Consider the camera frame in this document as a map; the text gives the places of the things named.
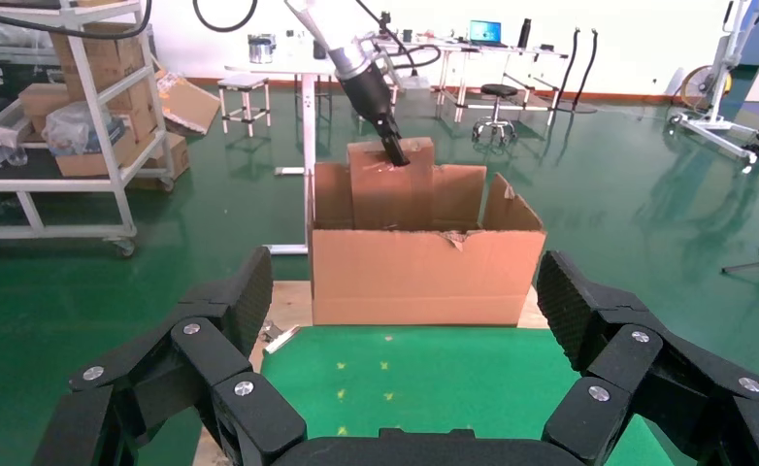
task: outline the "red baseboard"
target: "red baseboard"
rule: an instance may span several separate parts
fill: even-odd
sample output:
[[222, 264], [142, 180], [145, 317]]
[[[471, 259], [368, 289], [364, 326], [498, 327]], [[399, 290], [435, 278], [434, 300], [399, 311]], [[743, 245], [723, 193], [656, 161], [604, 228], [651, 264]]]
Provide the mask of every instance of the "red baseboard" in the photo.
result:
[[[218, 78], [188, 78], [189, 81], [198, 85], [216, 85], [219, 82]], [[293, 87], [294, 81], [288, 80], [271, 80], [270, 85], [273, 87]], [[320, 81], [320, 85], [323, 88], [328, 87], [328, 82], [325, 79]], [[332, 87], [341, 88], [340, 83], [337, 80], [333, 80], [330, 84]], [[449, 90], [456, 92], [457, 86], [449, 86]], [[550, 90], [538, 90], [537, 94], [542, 97], [551, 97], [553, 92]], [[563, 99], [573, 99], [577, 96], [576, 92], [564, 92]], [[671, 95], [648, 95], [648, 94], [609, 94], [604, 92], [583, 92], [579, 97], [580, 100], [598, 100], [602, 102], [623, 102], [623, 103], [645, 103], [645, 104], [662, 104], [669, 103], [672, 99]]]

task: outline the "white desk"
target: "white desk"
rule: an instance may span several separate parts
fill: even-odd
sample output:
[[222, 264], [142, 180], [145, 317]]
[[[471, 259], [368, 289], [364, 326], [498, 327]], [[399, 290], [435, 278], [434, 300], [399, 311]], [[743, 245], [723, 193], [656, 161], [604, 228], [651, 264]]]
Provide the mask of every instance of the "white desk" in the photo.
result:
[[305, 244], [302, 245], [266, 245], [273, 255], [302, 255], [308, 254], [308, 192], [311, 175], [314, 173], [316, 163], [316, 117], [314, 114], [314, 80], [317, 76], [333, 76], [334, 64], [329, 59], [315, 60], [311, 51], [302, 51], [303, 55], [279, 55], [274, 56], [272, 63], [260, 64], [244, 62], [233, 65], [225, 65], [225, 69], [233, 72], [263, 73], [300, 75], [302, 77], [302, 102], [303, 102], [303, 166], [302, 167], [278, 167], [275, 175], [302, 175], [303, 192], [305, 202], [305, 225], [303, 227]]
[[[387, 49], [396, 48], [396, 44], [393, 42], [386, 42], [382, 41], [381, 44], [385, 46]], [[536, 63], [539, 61], [541, 57], [555, 57], [559, 58], [559, 62], [561, 64], [566, 64], [568, 62], [568, 55], [565, 53], [559, 53], [555, 51], [548, 51], [548, 50], [535, 50], [535, 49], [519, 49], [517, 47], [479, 47], [479, 46], [472, 46], [470, 44], [459, 44], [455, 42], [449, 42], [445, 40], [440, 39], [434, 39], [429, 42], [412, 42], [409, 44], [406, 44], [406, 47], [409, 49], [415, 48], [417, 46], [424, 46], [424, 45], [432, 45], [436, 46], [440, 49], [440, 51], [443, 53], [443, 67], [442, 71], [440, 73], [440, 83], [437, 86], [437, 90], [439, 93], [437, 94], [437, 106], [438, 109], [445, 103], [446, 98], [453, 102], [455, 111], [454, 111], [454, 122], [459, 122], [462, 119], [462, 112], [465, 109], [491, 109], [493, 110], [493, 105], [479, 105], [479, 104], [472, 104], [468, 105], [465, 103], [466, 95], [468, 93], [468, 87], [466, 84], [466, 63], [469, 61], [469, 57], [472, 53], [485, 53], [485, 54], [495, 54], [495, 55], [501, 55], [505, 54], [507, 56], [506, 58], [506, 65], [505, 69], [503, 70], [503, 75], [500, 77], [500, 83], [506, 83], [506, 80], [508, 80], [510, 83], [516, 83], [518, 88], [522, 89], [522, 92], [520, 92], [521, 102], [516, 102], [516, 105], [501, 105], [501, 110], [523, 110], [523, 111], [529, 111], [529, 112], [549, 112], [548, 115], [548, 124], [551, 122], [551, 117], [553, 116], [553, 108], [556, 107], [557, 100], [559, 99], [560, 95], [560, 88], [552, 83], [548, 83], [546, 80], [543, 80], [541, 78], [537, 78], [535, 75], [534, 67], [536, 66]], [[462, 55], [462, 64], [460, 65], [460, 85], [459, 89], [454, 95], [451, 91], [449, 91], [446, 87], [446, 81], [448, 76], [448, 70], [449, 64], [448, 61], [452, 54], [454, 53], [460, 53]], [[547, 87], [549, 90], [553, 91], [553, 98], [551, 101], [551, 104], [548, 105], [546, 102], [538, 98], [537, 96], [532, 95], [531, 93], [536, 90], [536, 87], [534, 85], [530, 85], [528, 83], [525, 83], [524, 81], [519, 80], [514, 75], [509, 74], [509, 65], [511, 63], [511, 60], [515, 56], [528, 56], [532, 57], [531, 63], [529, 65], [529, 70], [527, 70], [527, 80], [532, 80], [539, 85], [543, 87]]]

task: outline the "wooden platform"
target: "wooden platform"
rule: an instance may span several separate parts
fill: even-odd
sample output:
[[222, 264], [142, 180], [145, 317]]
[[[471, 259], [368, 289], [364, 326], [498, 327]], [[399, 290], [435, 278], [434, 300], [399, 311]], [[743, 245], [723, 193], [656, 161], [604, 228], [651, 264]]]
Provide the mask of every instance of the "wooden platform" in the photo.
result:
[[[274, 295], [268, 319], [286, 330], [294, 325], [310, 326], [311, 319], [311, 282], [274, 282]], [[548, 328], [548, 322], [537, 306], [537, 291], [532, 286], [528, 298], [522, 307], [518, 327]], [[251, 364], [256, 372], [262, 366], [262, 342], [257, 342], [251, 353]], [[202, 429], [193, 466], [229, 466], [230, 462], [211, 438], [207, 430]]]

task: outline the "cardboard box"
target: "cardboard box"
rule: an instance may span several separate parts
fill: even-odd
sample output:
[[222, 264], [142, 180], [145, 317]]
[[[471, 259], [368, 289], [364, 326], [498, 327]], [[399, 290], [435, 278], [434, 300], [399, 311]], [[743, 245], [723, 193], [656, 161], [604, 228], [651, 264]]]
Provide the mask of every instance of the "cardboard box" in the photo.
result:
[[[137, 68], [106, 68], [96, 70], [93, 73], [94, 86], [97, 92], [111, 87], [123, 78], [127, 77]], [[74, 66], [63, 66], [62, 74], [65, 77], [65, 83], [68, 86], [68, 95], [72, 101], [85, 100], [85, 91], [83, 90], [83, 81]], [[134, 109], [141, 108], [150, 102], [150, 90], [146, 80], [128, 87], [116, 97], [108, 101], [106, 106], [114, 112], [130, 112]]]
[[[125, 32], [133, 27], [134, 24], [127, 23], [92, 22], [85, 25], [85, 31], [114, 34]], [[50, 33], [50, 41], [53, 43], [53, 50], [60, 65], [63, 67], [76, 66], [68, 36]], [[92, 69], [125, 69], [129, 67], [136, 69], [143, 66], [143, 52], [139, 36], [118, 41], [82, 39], [82, 46], [85, 48], [85, 54], [88, 56], [88, 62]]]
[[156, 129], [156, 116], [154, 115], [153, 103], [150, 99], [148, 99], [145, 105], [138, 105], [129, 112], [112, 112], [112, 116], [122, 118], [125, 126], [131, 128], [134, 132], [134, 139], [137, 143], [142, 142]]
[[199, 134], [207, 134], [219, 110], [219, 98], [176, 73], [158, 73], [156, 83], [162, 114]]
[[48, 114], [70, 104], [71, 97], [65, 84], [33, 83], [19, 94], [19, 101], [34, 131], [42, 133]]
[[499, 174], [434, 166], [428, 138], [348, 145], [349, 166], [313, 177], [313, 323], [516, 325], [545, 243], [543, 224]]
[[[125, 130], [125, 134], [114, 143], [114, 157], [116, 162], [122, 166], [127, 165], [134, 160], [136, 153], [134, 149], [137, 143], [134, 142], [134, 135], [130, 129]], [[95, 177], [98, 175], [108, 175], [108, 168], [105, 165], [105, 157], [102, 152], [84, 153], [82, 155], [63, 155], [55, 157], [56, 165], [63, 177]]]
[[[174, 161], [174, 180], [180, 177], [185, 170], [190, 166], [190, 160], [188, 158], [188, 142], [179, 134], [166, 133], [168, 138], [168, 144], [171, 146], [171, 156]], [[148, 136], [142, 143], [138, 145], [138, 151], [142, 152], [153, 141], [153, 135]], [[165, 168], [165, 159], [162, 157], [162, 147], [160, 146], [150, 156], [148, 161], [143, 165], [143, 168]], [[128, 187], [134, 187], [137, 189], [161, 189], [164, 190], [162, 183], [159, 180], [147, 179], [147, 178], [135, 178], [131, 180]]]

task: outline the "epoxy floor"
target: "epoxy floor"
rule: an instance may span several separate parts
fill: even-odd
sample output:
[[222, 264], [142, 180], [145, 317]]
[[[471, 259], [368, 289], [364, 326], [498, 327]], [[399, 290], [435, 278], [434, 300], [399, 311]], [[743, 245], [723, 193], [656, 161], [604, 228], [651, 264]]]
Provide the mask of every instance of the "epoxy floor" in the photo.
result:
[[[375, 137], [368, 125], [359, 131], [343, 95], [333, 101], [318, 119], [319, 160], [344, 160], [347, 143]], [[0, 465], [30, 461], [72, 371], [154, 326], [190, 285], [230, 274], [251, 248], [302, 240], [302, 182], [273, 176], [301, 164], [301, 122], [289, 90], [274, 90], [273, 105], [273, 126], [259, 124], [254, 138], [241, 127], [226, 136], [218, 120], [193, 138], [191, 169], [172, 194], [129, 194], [132, 259], [97, 241], [0, 243]], [[459, 125], [434, 113], [427, 97], [402, 100], [403, 133], [433, 138], [441, 163], [502, 173], [543, 219], [548, 248], [567, 251], [590, 279], [637, 293], [678, 335], [759, 373], [759, 271], [719, 274], [757, 259], [759, 166], [743, 175], [695, 138], [668, 134], [664, 108], [560, 114], [548, 134], [546, 114], [522, 115], [505, 149], [472, 143], [483, 113]], [[37, 202], [46, 218], [116, 216], [108, 196]], [[306, 279], [306, 260], [278, 258], [276, 273]], [[175, 417], [141, 464], [190, 464], [198, 432], [193, 413]]]

